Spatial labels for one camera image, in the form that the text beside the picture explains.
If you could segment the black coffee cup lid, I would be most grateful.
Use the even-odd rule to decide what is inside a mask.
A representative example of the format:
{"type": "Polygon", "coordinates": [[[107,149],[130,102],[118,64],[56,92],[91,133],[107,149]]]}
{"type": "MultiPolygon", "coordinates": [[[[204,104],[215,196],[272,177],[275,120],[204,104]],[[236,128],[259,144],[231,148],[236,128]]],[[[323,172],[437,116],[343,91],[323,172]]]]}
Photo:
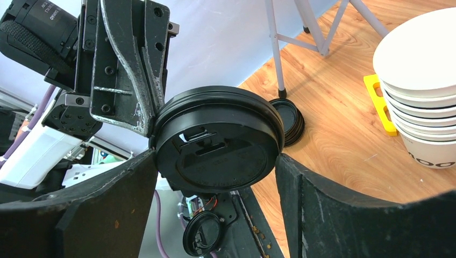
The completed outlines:
{"type": "Polygon", "coordinates": [[[282,119],[250,91],[206,86],[173,97],[149,140],[171,186],[205,194],[235,191],[265,178],[284,148],[282,119]]]}

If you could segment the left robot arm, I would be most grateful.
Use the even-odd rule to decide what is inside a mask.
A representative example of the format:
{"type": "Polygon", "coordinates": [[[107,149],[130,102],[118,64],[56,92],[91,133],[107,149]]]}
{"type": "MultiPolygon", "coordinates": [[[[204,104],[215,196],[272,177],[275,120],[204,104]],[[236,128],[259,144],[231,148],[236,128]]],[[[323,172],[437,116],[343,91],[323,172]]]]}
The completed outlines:
{"type": "Polygon", "coordinates": [[[150,138],[178,32],[156,1],[82,1],[78,17],[52,1],[12,1],[1,17],[1,53],[49,88],[40,104],[15,110],[27,125],[1,153],[1,196],[59,189],[68,154],[105,124],[150,138]]]}

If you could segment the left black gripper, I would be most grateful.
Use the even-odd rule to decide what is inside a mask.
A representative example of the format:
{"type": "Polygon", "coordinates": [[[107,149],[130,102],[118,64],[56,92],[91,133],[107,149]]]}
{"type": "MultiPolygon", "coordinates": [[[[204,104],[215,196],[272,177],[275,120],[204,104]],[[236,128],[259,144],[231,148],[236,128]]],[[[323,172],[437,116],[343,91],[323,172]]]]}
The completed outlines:
{"type": "Polygon", "coordinates": [[[165,102],[169,42],[179,32],[169,8],[154,1],[84,1],[74,17],[43,1],[42,11],[61,33],[58,50],[70,68],[46,74],[63,93],[44,124],[81,140],[104,124],[150,139],[165,102]]]}

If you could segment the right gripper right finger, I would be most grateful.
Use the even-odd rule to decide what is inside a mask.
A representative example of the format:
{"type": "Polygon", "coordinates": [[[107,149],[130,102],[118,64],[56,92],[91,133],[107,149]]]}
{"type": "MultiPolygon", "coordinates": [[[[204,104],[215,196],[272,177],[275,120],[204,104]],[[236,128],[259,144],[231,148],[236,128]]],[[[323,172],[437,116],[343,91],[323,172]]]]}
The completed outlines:
{"type": "Polygon", "coordinates": [[[276,184],[291,257],[455,257],[455,191],[399,204],[281,154],[276,184]]]}

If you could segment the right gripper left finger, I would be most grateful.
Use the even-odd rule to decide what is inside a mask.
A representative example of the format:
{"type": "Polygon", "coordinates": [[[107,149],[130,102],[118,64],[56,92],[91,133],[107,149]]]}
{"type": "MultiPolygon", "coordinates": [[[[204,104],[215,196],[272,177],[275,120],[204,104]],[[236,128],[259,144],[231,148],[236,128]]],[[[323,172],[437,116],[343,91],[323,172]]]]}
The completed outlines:
{"type": "Polygon", "coordinates": [[[158,171],[140,155],[30,202],[1,205],[1,257],[138,257],[158,171]]]}

